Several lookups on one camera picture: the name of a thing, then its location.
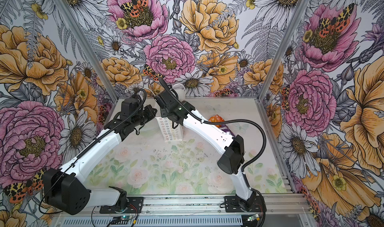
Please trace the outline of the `white paper bag with dots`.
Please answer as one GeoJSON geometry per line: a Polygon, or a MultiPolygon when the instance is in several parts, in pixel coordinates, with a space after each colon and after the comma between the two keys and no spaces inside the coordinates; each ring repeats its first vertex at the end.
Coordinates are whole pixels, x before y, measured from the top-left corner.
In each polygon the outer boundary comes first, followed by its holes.
{"type": "Polygon", "coordinates": [[[183,127],[174,124],[169,118],[156,117],[161,133],[166,142],[182,141],[183,127]]]}

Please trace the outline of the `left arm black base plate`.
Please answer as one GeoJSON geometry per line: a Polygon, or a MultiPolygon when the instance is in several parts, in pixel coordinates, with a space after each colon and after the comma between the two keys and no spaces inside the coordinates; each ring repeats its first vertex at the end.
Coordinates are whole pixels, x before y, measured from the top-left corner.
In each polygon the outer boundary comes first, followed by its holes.
{"type": "Polygon", "coordinates": [[[144,205],[144,197],[126,197],[113,206],[101,206],[100,214],[140,214],[144,205]]]}

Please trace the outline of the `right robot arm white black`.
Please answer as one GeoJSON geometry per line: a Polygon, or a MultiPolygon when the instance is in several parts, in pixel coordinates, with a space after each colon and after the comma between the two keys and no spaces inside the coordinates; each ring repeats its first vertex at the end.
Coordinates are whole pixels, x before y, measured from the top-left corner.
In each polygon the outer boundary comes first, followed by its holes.
{"type": "Polygon", "coordinates": [[[187,101],[180,102],[171,92],[161,92],[155,96],[155,101],[160,107],[162,117],[199,134],[221,154],[217,165],[224,173],[230,175],[239,201],[238,206],[248,212],[256,194],[241,171],[245,153],[244,139],[239,135],[234,137],[214,124],[205,123],[206,118],[193,105],[187,101]]]}

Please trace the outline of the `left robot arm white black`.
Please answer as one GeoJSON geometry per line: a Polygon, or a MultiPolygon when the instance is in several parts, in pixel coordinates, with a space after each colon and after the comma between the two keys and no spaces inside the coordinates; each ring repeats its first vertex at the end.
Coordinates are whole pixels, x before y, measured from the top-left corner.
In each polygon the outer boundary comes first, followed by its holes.
{"type": "Polygon", "coordinates": [[[43,174],[42,202],[76,215],[84,208],[108,206],[121,213],[128,207],[127,192],[118,187],[88,189],[84,182],[96,165],[132,132],[155,119],[157,110],[136,96],[127,98],[121,110],[108,122],[90,145],[61,167],[43,174]]]}

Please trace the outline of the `purple snack packet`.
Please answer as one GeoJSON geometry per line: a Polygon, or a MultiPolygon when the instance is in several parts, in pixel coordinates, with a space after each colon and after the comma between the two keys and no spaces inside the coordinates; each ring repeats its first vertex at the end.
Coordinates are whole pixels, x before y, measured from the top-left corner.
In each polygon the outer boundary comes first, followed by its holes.
{"type": "Polygon", "coordinates": [[[222,124],[220,129],[225,132],[225,133],[228,133],[228,134],[231,134],[233,137],[236,137],[236,135],[229,129],[229,127],[225,124],[222,124]]]}

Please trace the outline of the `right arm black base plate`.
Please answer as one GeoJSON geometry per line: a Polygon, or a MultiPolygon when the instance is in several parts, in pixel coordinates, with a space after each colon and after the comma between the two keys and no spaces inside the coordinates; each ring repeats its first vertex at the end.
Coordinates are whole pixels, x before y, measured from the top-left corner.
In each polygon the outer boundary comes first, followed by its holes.
{"type": "Polygon", "coordinates": [[[261,213],[267,210],[261,196],[251,197],[249,200],[238,196],[224,196],[224,204],[221,206],[227,213],[261,213]]]}

